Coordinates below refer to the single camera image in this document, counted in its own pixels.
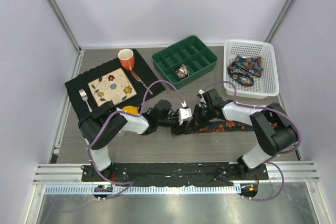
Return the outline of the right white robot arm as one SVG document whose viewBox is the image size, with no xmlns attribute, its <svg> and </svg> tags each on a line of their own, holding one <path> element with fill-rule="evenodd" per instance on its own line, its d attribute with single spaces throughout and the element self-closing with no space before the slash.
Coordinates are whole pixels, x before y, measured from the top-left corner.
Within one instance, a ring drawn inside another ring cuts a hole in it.
<svg viewBox="0 0 336 224">
<path fill-rule="evenodd" d="M 198 97 L 200 103 L 194 111 L 196 124 L 212 130 L 209 122 L 221 119 L 253 128 L 258 144 L 237 160 L 237 173 L 242 179 L 250 179 L 261 164 L 299 141 L 298 130 L 278 103 L 254 106 L 224 101 L 216 89 L 199 90 Z"/>
</svg>

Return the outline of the black orange floral tie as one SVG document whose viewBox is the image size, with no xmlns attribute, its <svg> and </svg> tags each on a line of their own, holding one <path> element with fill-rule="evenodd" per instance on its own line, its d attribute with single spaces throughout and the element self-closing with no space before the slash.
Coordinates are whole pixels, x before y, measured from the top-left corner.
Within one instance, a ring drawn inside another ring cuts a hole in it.
<svg viewBox="0 0 336 224">
<path fill-rule="evenodd" d="M 199 124 L 196 121 L 191 121 L 186 124 L 182 124 L 171 128 L 173 135 L 190 135 L 201 133 L 216 133 L 216 132 L 253 132 L 252 126 L 230 120 L 219 120 L 213 122 L 206 122 L 205 124 Z"/>
</svg>

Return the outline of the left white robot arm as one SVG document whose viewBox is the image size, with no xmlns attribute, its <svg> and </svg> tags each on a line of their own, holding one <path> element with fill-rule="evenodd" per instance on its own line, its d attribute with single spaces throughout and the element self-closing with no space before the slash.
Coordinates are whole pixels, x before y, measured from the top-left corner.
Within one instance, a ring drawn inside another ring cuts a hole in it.
<svg viewBox="0 0 336 224">
<path fill-rule="evenodd" d="M 160 100 L 145 113 L 134 114 L 115 107 L 107 102 L 79 120 L 79 130 L 87 143 L 87 151 L 92 174 L 105 182 L 112 178 L 112 161 L 108 144 L 120 132 L 133 132 L 138 135 L 150 135 L 158 127 L 171 129 L 183 128 L 192 119 L 192 110 L 185 102 L 182 107 L 172 111 L 167 100 Z"/>
</svg>

